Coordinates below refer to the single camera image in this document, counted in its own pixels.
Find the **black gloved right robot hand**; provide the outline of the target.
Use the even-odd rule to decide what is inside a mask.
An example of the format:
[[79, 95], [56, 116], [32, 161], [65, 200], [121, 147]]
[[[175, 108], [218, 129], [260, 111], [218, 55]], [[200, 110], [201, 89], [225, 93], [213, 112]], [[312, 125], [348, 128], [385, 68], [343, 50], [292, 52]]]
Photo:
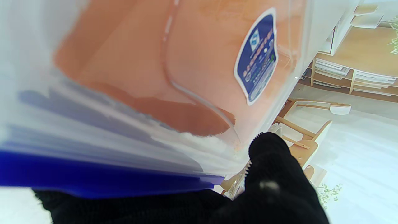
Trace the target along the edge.
[[328, 224], [317, 192], [286, 142], [267, 132], [250, 144], [245, 191], [213, 190], [133, 198], [83, 199], [33, 192], [54, 224]]

